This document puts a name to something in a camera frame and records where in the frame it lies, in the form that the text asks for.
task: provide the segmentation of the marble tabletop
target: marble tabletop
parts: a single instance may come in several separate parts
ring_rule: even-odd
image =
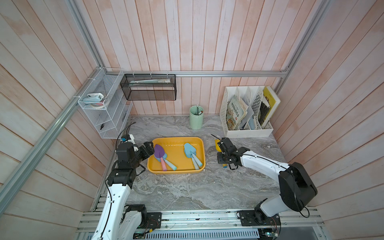
[[[215,139],[224,137],[218,116],[205,117],[199,130],[189,128],[189,117],[133,118],[129,133],[136,144],[158,137],[200,137],[204,142],[206,167],[198,174],[155,175],[148,170],[136,177],[128,204],[145,204],[147,210],[196,210],[254,208],[261,200],[279,193],[278,183],[255,170],[223,168],[217,163]],[[284,157],[274,139],[269,137],[233,138],[236,147],[277,161]]]

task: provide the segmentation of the black mesh basket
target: black mesh basket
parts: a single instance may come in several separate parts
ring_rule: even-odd
[[[169,79],[166,83],[135,83],[132,81]],[[120,86],[127,100],[176,100],[174,74],[124,74]]]

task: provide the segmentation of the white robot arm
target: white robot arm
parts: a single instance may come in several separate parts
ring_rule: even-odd
[[[231,170],[239,166],[249,167],[279,183],[280,194],[264,199],[255,207],[253,218],[257,224],[266,224],[270,217],[289,209],[301,212],[316,196],[317,189],[301,164],[278,162],[245,147],[237,149],[227,137],[220,139],[217,145],[221,149],[217,153],[218,163],[229,164]]]
[[[130,240],[139,226],[149,225],[144,205],[129,206],[124,217],[121,217],[137,176],[136,168],[143,167],[140,163],[154,153],[152,142],[145,142],[138,147],[131,134],[127,138],[117,148],[118,159],[105,182],[108,189],[107,199],[92,240]]]

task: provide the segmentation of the toy shovel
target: toy shovel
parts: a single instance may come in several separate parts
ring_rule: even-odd
[[[203,166],[201,161],[196,157],[196,148],[194,148],[194,146],[192,146],[190,143],[184,144],[184,153],[187,157],[191,157],[199,167]]]
[[[175,165],[173,165],[170,161],[168,161],[166,158],[167,158],[167,154],[164,153],[164,156],[163,156],[164,162],[165,162],[170,168],[172,168],[173,171],[176,171],[177,167],[176,167]]]
[[[164,148],[158,144],[155,145],[155,157],[160,158],[161,161],[161,167],[163,168],[163,171],[167,170],[166,163],[164,162],[163,156],[165,154]]]

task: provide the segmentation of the wooden wall panel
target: wooden wall panel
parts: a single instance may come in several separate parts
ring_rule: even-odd
[[[1,1],[0,30],[2,185],[96,61],[65,2]],[[77,111],[0,217],[2,239],[73,237],[93,202],[113,143],[101,139]]]
[[[383,13],[383,0],[334,1],[271,121],[286,160],[318,188],[310,205],[335,240],[384,236]]]
[[[127,71],[284,69],[321,2],[76,1],[102,59]],[[348,13],[355,3],[348,3],[343,11]],[[218,114],[226,86],[275,87],[279,80],[179,78],[176,101],[134,101],[132,114],[189,114],[195,104],[206,113]]]

